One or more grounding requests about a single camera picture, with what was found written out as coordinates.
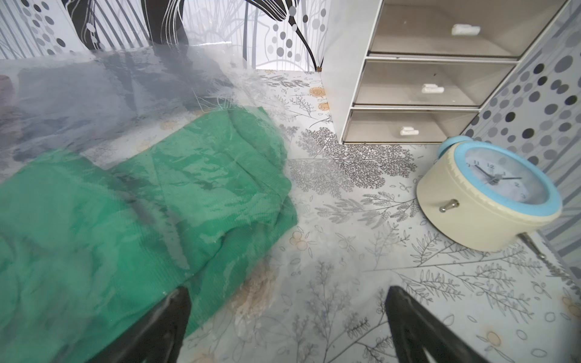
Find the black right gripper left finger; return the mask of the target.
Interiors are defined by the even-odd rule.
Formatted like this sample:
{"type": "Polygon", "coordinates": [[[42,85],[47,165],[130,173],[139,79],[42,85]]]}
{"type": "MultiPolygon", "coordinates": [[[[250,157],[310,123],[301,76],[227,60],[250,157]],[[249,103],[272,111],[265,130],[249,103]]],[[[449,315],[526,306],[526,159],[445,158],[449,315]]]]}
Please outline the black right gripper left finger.
{"type": "Polygon", "coordinates": [[[177,287],[90,362],[176,362],[185,337],[192,302],[177,287]]]}

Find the green knit garment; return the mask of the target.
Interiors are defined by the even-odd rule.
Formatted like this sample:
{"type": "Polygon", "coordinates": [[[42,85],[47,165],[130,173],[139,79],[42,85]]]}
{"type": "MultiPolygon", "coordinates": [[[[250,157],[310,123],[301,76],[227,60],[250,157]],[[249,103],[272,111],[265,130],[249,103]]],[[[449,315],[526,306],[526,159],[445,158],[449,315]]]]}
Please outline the green knit garment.
{"type": "Polygon", "coordinates": [[[262,108],[195,119],[110,169],[67,149],[1,185],[1,360],[85,362],[177,287],[187,332],[297,223],[262,108]]]}

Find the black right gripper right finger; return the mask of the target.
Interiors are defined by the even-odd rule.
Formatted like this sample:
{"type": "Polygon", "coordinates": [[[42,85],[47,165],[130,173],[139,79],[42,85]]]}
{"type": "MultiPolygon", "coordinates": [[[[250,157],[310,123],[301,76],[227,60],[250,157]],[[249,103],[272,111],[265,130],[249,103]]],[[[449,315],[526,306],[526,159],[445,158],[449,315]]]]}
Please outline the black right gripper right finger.
{"type": "Polygon", "coordinates": [[[392,286],[384,302],[400,362],[485,362],[402,287],[392,286]]]}

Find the clear plastic vacuum bag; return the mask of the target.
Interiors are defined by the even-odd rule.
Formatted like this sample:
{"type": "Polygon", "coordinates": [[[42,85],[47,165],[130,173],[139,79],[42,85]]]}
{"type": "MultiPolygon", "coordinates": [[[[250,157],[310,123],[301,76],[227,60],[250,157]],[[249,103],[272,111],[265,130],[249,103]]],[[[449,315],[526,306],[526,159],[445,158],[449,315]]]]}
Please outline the clear plastic vacuum bag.
{"type": "Polygon", "coordinates": [[[156,303],[197,330],[297,224],[296,194],[360,211],[403,148],[342,145],[304,78],[260,79],[214,48],[1,62],[1,360],[84,362],[156,303]]]}

